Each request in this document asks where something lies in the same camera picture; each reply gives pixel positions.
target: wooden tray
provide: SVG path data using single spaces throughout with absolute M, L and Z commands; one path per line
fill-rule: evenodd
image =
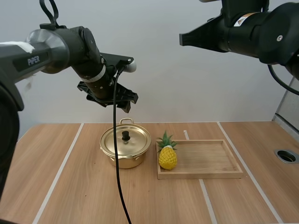
M 174 140 L 178 164 L 173 170 L 159 165 L 158 179 L 242 178 L 243 172 L 224 140 Z

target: toy pineapple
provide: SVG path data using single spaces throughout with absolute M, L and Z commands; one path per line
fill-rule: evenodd
M 162 142 L 158 142 L 159 147 L 161 148 L 159 150 L 159 164 L 162 168 L 168 170 L 175 168 L 178 162 L 177 154 L 174 151 L 175 149 L 173 148 L 176 146 L 177 143 L 171 141 L 171 137 L 172 135 L 168 137 L 165 131 L 163 138 L 158 138 L 162 140 Z

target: label sticker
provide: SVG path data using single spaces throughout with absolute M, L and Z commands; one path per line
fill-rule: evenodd
M 237 20 L 237 22 L 235 22 L 234 27 L 240 27 L 242 23 L 244 23 L 244 21 L 253 14 L 255 13 L 248 13 L 242 16 L 240 19 Z

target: lid knob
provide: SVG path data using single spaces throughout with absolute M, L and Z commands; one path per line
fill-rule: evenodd
M 123 131 L 122 133 L 122 140 L 123 141 L 129 141 L 130 140 L 130 136 L 129 136 L 129 132 L 128 131 Z

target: white wall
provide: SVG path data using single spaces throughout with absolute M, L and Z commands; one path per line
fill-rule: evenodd
M 137 92 L 129 115 L 136 122 L 271 120 L 284 89 L 257 59 L 179 45 L 189 32 L 220 13 L 221 2 L 198 0 L 56 0 L 59 24 L 90 28 L 101 52 L 133 56 L 135 73 L 119 82 Z M 271 0 L 271 8 L 285 3 Z M 48 22 L 36 0 L 1 2 L 0 41 L 24 40 Z M 276 68 L 289 82 L 291 75 Z M 17 84 L 25 110 L 21 134 L 37 123 L 112 122 L 112 107 L 85 100 L 72 69 L 38 73 L 32 88 Z

